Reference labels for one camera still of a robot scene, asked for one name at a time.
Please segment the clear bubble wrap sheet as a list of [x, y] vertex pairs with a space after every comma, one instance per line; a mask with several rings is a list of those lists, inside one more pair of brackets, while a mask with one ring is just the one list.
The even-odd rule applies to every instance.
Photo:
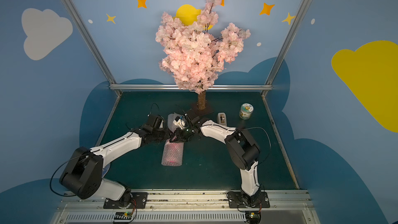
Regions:
[[[175, 119], [180, 119], [181, 115], [173, 113], [167, 118], [167, 127], [171, 134], [177, 130], [178, 125], [174, 124]], [[163, 166], [178, 167], [182, 165], [184, 143], [171, 142], [172, 138], [166, 140], [163, 150], [162, 162]]]

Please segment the pink plastic wine glass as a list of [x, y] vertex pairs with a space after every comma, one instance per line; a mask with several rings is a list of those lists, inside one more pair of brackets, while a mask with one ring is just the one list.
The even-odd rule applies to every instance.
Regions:
[[164, 145], [161, 164], [169, 167], [179, 167], [182, 165], [184, 143], [170, 143]]

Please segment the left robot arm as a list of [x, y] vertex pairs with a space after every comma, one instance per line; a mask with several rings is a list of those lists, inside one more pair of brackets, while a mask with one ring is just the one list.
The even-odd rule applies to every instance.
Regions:
[[128, 204], [131, 190], [104, 178], [106, 168], [114, 160], [146, 144], [167, 140], [170, 133], [163, 117], [149, 115], [147, 122], [104, 145], [76, 149], [68, 161], [59, 182], [80, 199], [92, 196]]

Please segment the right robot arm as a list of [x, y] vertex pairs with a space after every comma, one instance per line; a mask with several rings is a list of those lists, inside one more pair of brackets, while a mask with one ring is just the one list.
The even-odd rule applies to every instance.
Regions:
[[233, 163], [240, 169], [242, 194], [247, 197], [259, 194], [257, 167], [261, 149], [247, 129], [226, 127], [207, 118], [191, 118], [188, 114], [172, 118], [169, 129], [171, 143], [184, 143], [201, 134], [225, 144]]

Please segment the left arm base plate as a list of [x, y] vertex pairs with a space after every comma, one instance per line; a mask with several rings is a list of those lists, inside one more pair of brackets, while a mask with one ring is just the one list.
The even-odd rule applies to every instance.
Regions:
[[144, 209], [147, 198], [147, 192], [127, 192], [117, 201], [107, 198], [103, 209]]

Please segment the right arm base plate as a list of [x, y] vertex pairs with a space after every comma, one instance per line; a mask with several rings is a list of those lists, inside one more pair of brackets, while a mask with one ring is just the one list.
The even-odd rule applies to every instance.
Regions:
[[228, 191], [227, 199], [229, 208], [270, 208], [268, 195], [261, 190], [258, 190], [253, 196], [249, 196], [243, 191]]

